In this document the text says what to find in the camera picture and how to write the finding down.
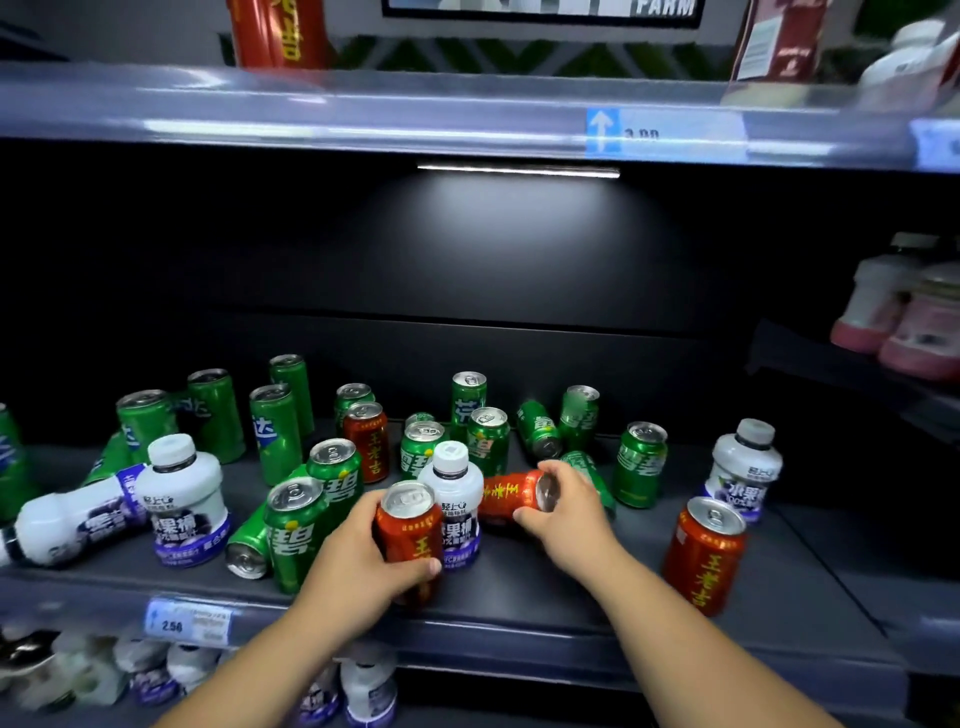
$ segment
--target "drink display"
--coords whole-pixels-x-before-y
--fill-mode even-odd
[[[467,425],[467,449],[470,462],[484,477],[507,471],[510,448],[510,423],[507,413],[496,407],[477,407],[470,413]]]
[[[250,393],[253,434],[267,485],[283,481],[303,462],[297,403],[289,384],[268,384]]]
[[[546,407],[536,400],[527,400],[516,411],[516,430],[527,451],[537,460],[552,460],[564,452],[557,426]]]
[[[630,423],[620,437],[613,495],[632,508],[653,508],[665,462],[666,430],[653,423]]]
[[[585,384],[574,384],[564,392],[560,411],[560,436],[567,449],[583,449],[593,440],[600,418],[600,393]]]
[[[159,437],[180,431],[173,404],[162,389],[145,389],[121,398],[117,418],[134,463],[149,462],[147,447]]]
[[[284,594],[296,594],[317,551],[332,530],[326,517],[324,485],[312,477],[296,477],[277,485],[267,496],[263,521],[274,578]]]
[[[382,404],[375,401],[352,404],[344,418],[344,436],[363,457],[361,472],[365,485],[383,480],[390,474],[390,441]]]
[[[270,381],[273,384],[288,384],[297,406],[297,423],[300,426],[300,439],[313,432],[313,402],[310,399],[310,380],[306,373],[306,362],[298,353],[285,353],[270,360]]]
[[[233,395],[233,379],[226,369],[203,369],[186,378],[191,412],[198,427],[195,439],[203,452],[214,455],[221,463],[232,463],[243,457],[247,444],[237,399]]]
[[[663,561],[663,579],[707,617],[720,614],[746,546],[747,523],[710,497],[691,498]]]

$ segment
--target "red can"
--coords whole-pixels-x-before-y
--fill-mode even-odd
[[[747,522],[711,497],[691,498],[677,520],[663,579],[708,617],[720,614],[746,547]]]
[[[241,68],[327,68],[323,0],[227,0]]]
[[[390,472],[390,443],[383,405],[375,401],[352,404],[344,418],[344,437],[357,446],[363,456],[364,483],[383,480]]]
[[[444,559],[444,512],[429,486],[416,480],[390,486],[376,507],[375,521],[387,561]],[[397,601],[421,605],[433,595],[434,589],[434,582],[428,581]]]

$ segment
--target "white bottle cap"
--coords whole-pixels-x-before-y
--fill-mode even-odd
[[[737,436],[753,445],[770,445],[776,432],[772,425],[762,420],[740,420],[740,424],[736,426]]]
[[[178,465],[197,454],[197,446],[193,438],[178,432],[176,435],[164,435],[147,446],[150,455],[150,464],[161,468],[169,465]]]

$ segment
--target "green can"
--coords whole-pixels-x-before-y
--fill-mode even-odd
[[[326,509],[324,485],[312,477],[286,480],[267,496],[263,513],[267,549],[274,579],[284,594],[300,590],[317,551],[332,530],[327,527]]]
[[[474,409],[487,406],[487,378],[479,372],[459,372],[453,375],[453,395],[450,398],[451,440],[465,443],[467,425]]]
[[[478,407],[467,425],[467,451],[484,477],[507,473],[510,449],[510,422],[507,413],[496,407]]]
[[[585,384],[567,387],[560,411],[560,436],[566,448],[583,449],[589,445],[599,417],[599,392]]]
[[[603,503],[604,508],[613,510],[616,507],[616,503],[613,502],[613,496],[610,495],[610,490],[607,488],[607,483],[603,479],[603,475],[600,474],[600,471],[597,470],[596,461],[594,461],[592,457],[582,450],[575,449],[560,459],[593,483],[593,487],[596,488],[597,493],[600,494],[600,502]]]
[[[227,568],[241,579],[262,579],[270,570],[266,513],[264,501],[227,541]]]
[[[274,384],[289,384],[297,404],[297,423],[300,439],[314,430],[313,401],[310,399],[310,379],[306,374],[306,362],[298,353],[284,353],[270,360],[270,381]]]
[[[338,437],[344,436],[344,418],[347,416],[347,410],[358,401],[376,401],[369,384],[355,381],[337,389],[337,399],[333,402],[333,419],[337,423]]]
[[[613,471],[613,494],[632,508],[653,508],[666,462],[666,430],[653,423],[630,423],[620,437]]]
[[[446,430],[430,420],[407,421],[400,441],[400,480],[416,480],[437,443],[446,439]]]
[[[180,432],[170,396],[162,389],[145,389],[121,398],[117,417],[134,464],[150,462],[147,446],[154,440]]]
[[[537,460],[552,460],[564,452],[560,433],[546,407],[536,400],[527,400],[516,411],[516,429],[520,439]]]
[[[347,519],[350,508],[363,495],[362,463],[360,450],[342,437],[324,440],[310,449],[306,471],[324,486],[331,531]]]
[[[250,393],[253,435],[267,485],[283,482],[303,462],[297,404],[289,384],[268,384]]]
[[[247,444],[237,399],[233,395],[233,379],[226,369],[203,369],[186,378],[191,411],[197,422],[194,439],[197,449],[216,456],[221,463],[232,463],[243,457]]]

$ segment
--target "price tag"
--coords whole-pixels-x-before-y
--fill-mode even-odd
[[[167,642],[227,647],[233,610],[180,599],[151,599],[143,631]]]

